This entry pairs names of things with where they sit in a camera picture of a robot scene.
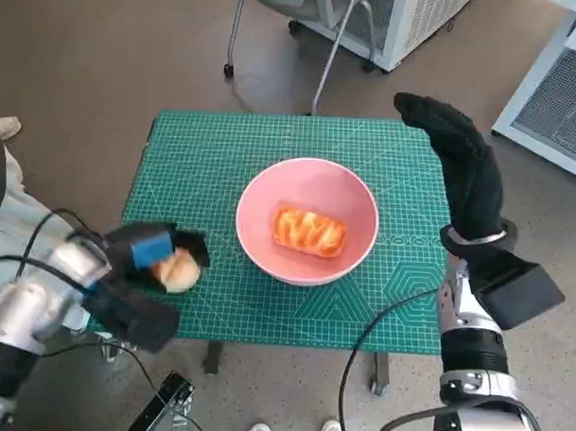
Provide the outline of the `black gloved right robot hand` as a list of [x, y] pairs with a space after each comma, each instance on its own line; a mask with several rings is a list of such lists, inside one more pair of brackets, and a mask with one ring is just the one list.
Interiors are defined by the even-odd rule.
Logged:
[[428, 135], [441, 161], [451, 227], [465, 241], [499, 234], [501, 176], [493, 149], [473, 121], [430, 96], [400, 92], [394, 106], [406, 125]]

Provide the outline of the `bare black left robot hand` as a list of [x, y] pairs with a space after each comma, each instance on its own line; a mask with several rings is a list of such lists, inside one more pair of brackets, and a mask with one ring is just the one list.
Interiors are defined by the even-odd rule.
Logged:
[[109, 232], [104, 242], [115, 271], [168, 295], [191, 289], [211, 266], [205, 233], [175, 223], [129, 223]]

